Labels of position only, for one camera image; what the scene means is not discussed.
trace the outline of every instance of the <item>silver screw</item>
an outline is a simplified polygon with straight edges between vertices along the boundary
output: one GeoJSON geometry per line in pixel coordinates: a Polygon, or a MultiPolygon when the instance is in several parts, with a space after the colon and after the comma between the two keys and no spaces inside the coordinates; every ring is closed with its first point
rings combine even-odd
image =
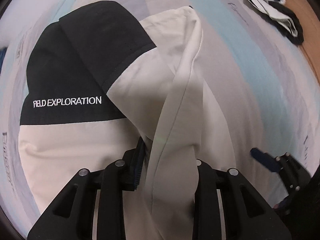
{"type": "Polygon", "coordinates": [[[230,169],[229,170],[229,173],[232,175],[232,176],[237,176],[239,174],[239,171],[237,169],[230,169]]]}
{"type": "Polygon", "coordinates": [[[82,170],[79,171],[79,175],[80,176],[85,176],[87,174],[88,174],[88,170],[86,170],[86,169],[82,169],[82,170]]]}
{"type": "Polygon", "coordinates": [[[122,167],[125,164],[124,160],[118,160],[116,161],[116,166],[117,167],[122,167]]]}

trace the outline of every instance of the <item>blue stripe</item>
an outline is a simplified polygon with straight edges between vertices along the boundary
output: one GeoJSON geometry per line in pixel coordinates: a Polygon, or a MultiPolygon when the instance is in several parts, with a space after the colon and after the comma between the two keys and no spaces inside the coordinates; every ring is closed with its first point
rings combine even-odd
{"type": "Polygon", "coordinates": [[[255,95],[269,147],[266,150],[273,155],[287,151],[296,155],[293,125],[281,84],[259,46],[219,0],[190,1],[228,46],[244,80],[255,95]]]}

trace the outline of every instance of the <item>black and white garment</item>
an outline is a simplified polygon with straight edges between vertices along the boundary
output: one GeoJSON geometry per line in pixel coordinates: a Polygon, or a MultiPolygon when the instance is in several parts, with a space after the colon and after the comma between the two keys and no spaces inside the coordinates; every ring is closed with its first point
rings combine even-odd
{"type": "Polygon", "coordinates": [[[229,132],[215,121],[223,114],[198,73],[202,36],[191,7],[138,22],[112,1],[81,7],[44,30],[28,62],[19,133],[41,212],[79,169],[104,169],[142,136],[148,154],[140,186],[124,192],[127,237],[191,238],[196,158],[235,166],[229,132]]]}

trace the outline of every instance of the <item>orange surface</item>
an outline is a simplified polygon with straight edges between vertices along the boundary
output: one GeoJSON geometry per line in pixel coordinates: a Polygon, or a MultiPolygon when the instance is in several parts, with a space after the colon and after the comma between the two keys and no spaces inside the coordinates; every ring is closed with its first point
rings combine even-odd
{"type": "Polygon", "coordinates": [[[300,47],[320,84],[320,21],[307,0],[286,0],[303,28],[304,42],[300,47]]]}

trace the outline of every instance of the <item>metal pin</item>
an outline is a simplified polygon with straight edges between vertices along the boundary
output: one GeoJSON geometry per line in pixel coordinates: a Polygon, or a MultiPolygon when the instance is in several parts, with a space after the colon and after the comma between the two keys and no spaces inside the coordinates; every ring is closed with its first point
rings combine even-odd
{"type": "Polygon", "coordinates": [[[239,174],[239,171],[237,169],[230,169],[229,170],[229,173],[232,175],[232,176],[237,176],[239,174]]]}
{"type": "Polygon", "coordinates": [[[118,160],[116,161],[116,166],[117,167],[122,167],[125,164],[124,160],[118,160]]]}
{"type": "Polygon", "coordinates": [[[80,176],[85,176],[87,174],[88,174],[88,170],[87,169],[82,169],[82,170],[79,171],[79,175],[80,176]]]}

